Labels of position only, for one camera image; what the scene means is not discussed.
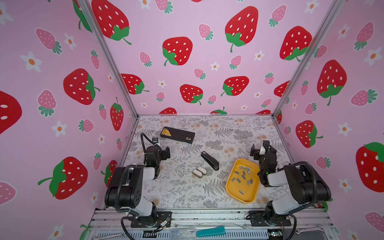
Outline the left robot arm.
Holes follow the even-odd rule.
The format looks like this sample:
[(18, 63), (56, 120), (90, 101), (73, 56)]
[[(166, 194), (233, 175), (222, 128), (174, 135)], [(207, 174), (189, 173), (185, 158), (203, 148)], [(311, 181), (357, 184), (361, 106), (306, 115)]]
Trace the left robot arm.
[(116, 168), (107, 192), (105, 205), (118, 213), (131, 214), (132, 225), (155, 226), (158, 222), (156, 204), (142, 197), (143, 182), (155, 180), (161, 171), (161, 162), (171, 157), (170, 149), (159, 145), (158, 138), (151, 140), (141, 134), (144, 163)]

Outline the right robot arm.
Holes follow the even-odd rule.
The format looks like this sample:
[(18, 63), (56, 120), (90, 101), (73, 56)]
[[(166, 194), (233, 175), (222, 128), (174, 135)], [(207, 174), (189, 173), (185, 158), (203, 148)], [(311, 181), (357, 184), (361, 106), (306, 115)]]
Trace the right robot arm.
[(260, 149), (251, 147), (250, 156), (259, 161), (257, 175), (266, 188), (288, 186), (290, 192), (267, 203), (265, 210), (250, 211), (247, 220), (270, 226), (318, 203), (331, 199), (331, 190), (311, 164), (305, 161), (277, 168), (277, 150), (264, 140)]

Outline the black tool case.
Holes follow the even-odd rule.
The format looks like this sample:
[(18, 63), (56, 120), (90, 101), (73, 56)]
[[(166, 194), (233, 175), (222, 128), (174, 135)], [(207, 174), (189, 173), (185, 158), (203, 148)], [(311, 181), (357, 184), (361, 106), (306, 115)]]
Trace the black tool case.
[(183, 143), (188, 143), (188, 144), (193, 143), (195, 135), (196, 134), (193, 132), (174, 129), (170, 127), (164, 127), (163, 130), (161, 131), (162, 138), (183, 142)]

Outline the teal handled tool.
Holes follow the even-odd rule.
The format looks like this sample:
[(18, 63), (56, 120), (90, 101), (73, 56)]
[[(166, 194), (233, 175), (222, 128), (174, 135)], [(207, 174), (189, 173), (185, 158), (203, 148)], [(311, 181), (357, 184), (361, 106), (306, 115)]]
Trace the teal handled tool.
[(223, 226), (219, 226), (216, 228), (199, 230), (196, 232), (197, 238), (207, 238), (207, 237), (218, 237), (226, 234), (226, 229)]

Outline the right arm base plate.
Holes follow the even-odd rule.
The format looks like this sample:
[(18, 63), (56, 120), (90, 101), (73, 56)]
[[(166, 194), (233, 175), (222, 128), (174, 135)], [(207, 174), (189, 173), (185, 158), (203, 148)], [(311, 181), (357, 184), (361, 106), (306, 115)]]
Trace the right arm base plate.
[(265, 211), (249, 211), (246, 220), (252, 227), (289, 227), (292, 225), (288, 215), (275, 215)]

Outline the aluminium rail frame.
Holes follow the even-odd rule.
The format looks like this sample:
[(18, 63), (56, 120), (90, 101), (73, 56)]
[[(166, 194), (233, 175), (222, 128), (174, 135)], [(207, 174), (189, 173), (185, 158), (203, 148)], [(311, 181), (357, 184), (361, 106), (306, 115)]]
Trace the aluminium rail frame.
[(171, 223), (158, 233), (150, 228), (131, 228), (125, 221), (126, 236), (121, 218), (124, 214), (112, 210), (95, 211), (89, 224), (86, 240), (196, 240), (197, 232), (224, 227), (225, 233), (213, 240), (285, 240), (297, 226), (294, 240), (339, 240), (336, 227), (323, 209), (310, 208), (289, 218), (290, 226), (259, 223), (253, 226), (246, 216), (250, 209), (169, 209)]

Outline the yellow plastic tray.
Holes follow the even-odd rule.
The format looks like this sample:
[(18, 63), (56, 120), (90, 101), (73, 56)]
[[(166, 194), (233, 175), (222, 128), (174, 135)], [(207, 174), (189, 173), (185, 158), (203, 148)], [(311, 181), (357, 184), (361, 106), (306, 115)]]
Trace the yellow plastic tray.
[(252, 204), (258, 195), (260, 179), (259, 165), (246, 159), (238, 159), (226, 183), (228, 195), (243, 204)]

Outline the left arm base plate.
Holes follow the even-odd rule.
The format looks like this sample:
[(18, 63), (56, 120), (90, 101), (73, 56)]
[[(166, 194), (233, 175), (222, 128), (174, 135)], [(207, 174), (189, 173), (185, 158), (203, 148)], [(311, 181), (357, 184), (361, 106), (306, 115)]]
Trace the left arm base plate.
[(165, 226), (171, 226), (172, 212), (160, 211), (156, 215), (137, 217), (131, 221), (131, 228), (157, 228), (165, 221)]

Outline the black stapler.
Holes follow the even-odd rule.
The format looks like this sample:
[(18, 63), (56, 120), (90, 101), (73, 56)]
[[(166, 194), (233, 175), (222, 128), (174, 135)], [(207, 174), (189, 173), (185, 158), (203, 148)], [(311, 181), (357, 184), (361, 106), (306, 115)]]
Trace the black stapler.
[(213, 170), (218, 171), (220, 169), (219, 162), (207, 152), (203, 151), (201, 157), (213, 168)]

